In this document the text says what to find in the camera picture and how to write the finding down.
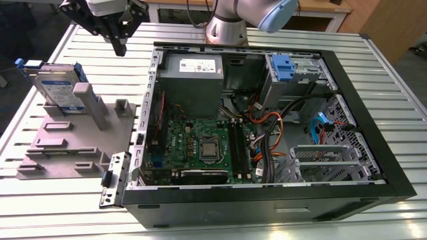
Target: cpu socket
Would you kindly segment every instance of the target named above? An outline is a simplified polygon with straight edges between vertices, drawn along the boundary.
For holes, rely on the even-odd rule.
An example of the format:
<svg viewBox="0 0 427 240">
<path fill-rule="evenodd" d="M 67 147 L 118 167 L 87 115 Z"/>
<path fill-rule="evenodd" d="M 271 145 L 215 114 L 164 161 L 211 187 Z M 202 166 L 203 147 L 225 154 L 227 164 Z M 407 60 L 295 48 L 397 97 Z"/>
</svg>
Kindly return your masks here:
<svg viewBox="0 0 427 240">
<path fill-rule="evenodd" d="M 221 160 L 221 143 L 215 137 L 205 136 L 199 140 L 199 157 L 206 164 Z"/>
</svg>

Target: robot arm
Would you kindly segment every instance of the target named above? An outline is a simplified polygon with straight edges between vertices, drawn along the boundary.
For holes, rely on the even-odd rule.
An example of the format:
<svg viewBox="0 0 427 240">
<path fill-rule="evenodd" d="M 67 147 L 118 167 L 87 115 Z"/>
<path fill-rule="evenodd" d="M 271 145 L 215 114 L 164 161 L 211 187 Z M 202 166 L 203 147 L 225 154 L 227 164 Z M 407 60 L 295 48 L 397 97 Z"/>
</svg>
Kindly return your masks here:
<svg viewBox="0 0 427 240">
<path fill-rule="evenodd" d="M 267 33 L 277 32 L 298 8 L 298 0 L 217 0 L 214 4 L 206 42 L 222 45 L 247 43 L 246 21 Z M 60 10 L 92 35 L 102 34 L 122 57 L 128 38 L 148 21 L 148 4 L 139 0 L 64 0 Z M 127 23 L 126 12 L 131 14 Z"/>
<path fill-rule="evenodd" d="M 127 53 L 127 40 L 148 21 L 148 4 L 138 0 L 66 0 L 60 11 L 95 36 L 112 44 L 115 54 Z M 126 22 L 127 13 L 131 21 Z"/>
<path fill-rule="evenodd" d="M 287 24 L 298 0 L 217 0 L 217 11 L 206 27 L 206 42 L 222 45 L 247 43 L 246 21 L 267 33 Z"/>
</svg>

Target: aluminum table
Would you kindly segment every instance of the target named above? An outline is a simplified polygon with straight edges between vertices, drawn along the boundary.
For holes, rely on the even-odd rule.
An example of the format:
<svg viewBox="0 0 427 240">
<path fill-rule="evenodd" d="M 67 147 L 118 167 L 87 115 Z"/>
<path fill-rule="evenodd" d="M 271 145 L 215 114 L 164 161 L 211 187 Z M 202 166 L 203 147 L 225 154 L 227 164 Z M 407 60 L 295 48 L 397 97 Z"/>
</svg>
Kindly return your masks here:
<svg viewBox="0 0 427 240">
<path fill-rule="evenodd" d="M 335 51 L 418 196 L 339 222 L 146 229 L 126 209 L 99 209 L 99 178 L 15 179 L 46 115 L 44 99 L 32 88 L 0 138 L 0 238 L 427 238 L 427 111 L 375 45 L 357 34 L 289 30 L 269 34 L 257 29 L 247 34 L 254 46 Z M 203 43 L 205 34 L 190 25 L 144 23 L 128 40 L 126 57 L 118 57 L 102 36 L 71 25 L 50 62 L 79 61 L 106 103 L 127 98 L 140 105 L 154 41 Z"/>
</svg>

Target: metal bracket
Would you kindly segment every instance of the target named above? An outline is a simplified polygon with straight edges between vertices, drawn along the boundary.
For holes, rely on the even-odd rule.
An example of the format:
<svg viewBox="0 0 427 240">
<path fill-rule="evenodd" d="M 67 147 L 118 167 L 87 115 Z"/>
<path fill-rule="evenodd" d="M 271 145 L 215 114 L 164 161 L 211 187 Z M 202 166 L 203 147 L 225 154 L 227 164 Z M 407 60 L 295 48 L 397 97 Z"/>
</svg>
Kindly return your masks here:
<svg viewBox="0 0 427 240">
<path fill-rule="evenodd" d="M 99 208 L 123 208 L 122 198 L 126 191 L 131 163 L 131 153 L 120 152 L 112 155 L 108 171 L 102 176 L 104 187 L 100 195 Z"/>
</svg>

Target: black cable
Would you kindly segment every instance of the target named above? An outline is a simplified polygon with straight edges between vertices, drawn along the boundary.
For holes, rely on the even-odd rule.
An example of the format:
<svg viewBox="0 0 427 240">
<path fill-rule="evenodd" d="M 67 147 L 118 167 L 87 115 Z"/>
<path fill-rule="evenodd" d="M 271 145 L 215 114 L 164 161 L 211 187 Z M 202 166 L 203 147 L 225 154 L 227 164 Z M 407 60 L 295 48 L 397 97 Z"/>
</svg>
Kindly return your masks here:
<svg viewBox="0 0 427 240">
<path fill-rule="evenodd" d="M 231 105 L 234 106 L 234 109 L 237 110 L 237 112 L 242 115 L 242 118 L 249 120 L 250 118 L 247 117 L 247 113 L 249 111 L 242 111 L 242 109 L 239 108 L 238 106 L 238 103 L 237 103 L 237 94 L 238 93 L 254 93 L 255 90 L 237 90 L 231 93 L 230 95 L 230 101 L 231 101 Z"/>
<path fill-rule="evenodd" d="M 302 15 L 302 4 L 301 4 L 301 0 L 298 0 L 298 10 L 297 10 L 297 16 Z"/>
<path fill-rule="evenodd" d="M 306 102 L 309 99 L 331 98 L 334 95 L 335 95 L 335 93 L 329 92 L 329 93 L 315 93 L 315 94 L 299 97 L 282 110 L 281 118 L 283 119 L 289 115 L 289 113 L 293 111 L 293 109 L 295 107 L 298 107 L 301 105 L 301 103 Z M 267 163 L 267 165 L 265 166 L 265 173 L 267 172 L 267 174 L 269 174 L 267 175 L 267 183 L 274 183 L 274 181 L 275 181 L 275 162 L 274 162 L 274 157 L 273 157 L 273 153 L 270 150 L 270 136 L 271 136 L 271 132 L 274 131 L 278 122 L 279 122 L 279 120 L 277 119 L 269 127 L 269 130 L 266 132 L 266 136 L 265 136 L 263 142 L 262 142 L 262 148 L 261 148 L 262 156 L 265 158 L 263 162 Z"/>
<path fill-rule="evenodd" d="M 10 70 L 14 70 L 14 69 L 16 69 L 16 66 L 2 70 L 0 73 L 4 73 L 4 72 L 7 72 L 7 71 L 10 71 Z"/>
<path fill-rule="evenodd" d="M 210 4 L 209 4 L 209 0 L 205 0 L 206 3 L 206 8 L 207 8 L 207 12 L 211 13 L 211 9 L 210 9 Z"/>
<path fill-rule="evenodd" d="M 203 24 L 203 25 L 196 25 L 196 23 L 195 23 L 195 21 L 194 21 L 194 19 L 192 19 L 192 16 L 191 16 L 191 14 L 190 14 L 190 2 L 188 2 L 190 0 L 187 0 L 187 16 L 188 16 L 188 20 L 190 20 L 190 22 L 191 22 L 191 25 L 196 28 L 196 29 L 203 29 L 209 24 L 210 24 L 210 22 L 213 21 L 213 18 L 214 18 L 214 15 L 215 15 L 215 12 L 217 12 L 217 8 L 218 8 L 218 3 L 215 4 L 215 7 L 214 7 L 214 11 L 211 12 L 211 10 L 210 10 L 210 5 L 209 5 L 209 0 L 205 0 L 205 2 L 206 2 L 206 7 L 207 7 L 207 11 L 209 12 L 211 12 L 211 15 L 210 15 L 210 17 L 209 17 L 209 20 L 207 20 L 207 23 L 206 24 Z"/>
</svg>

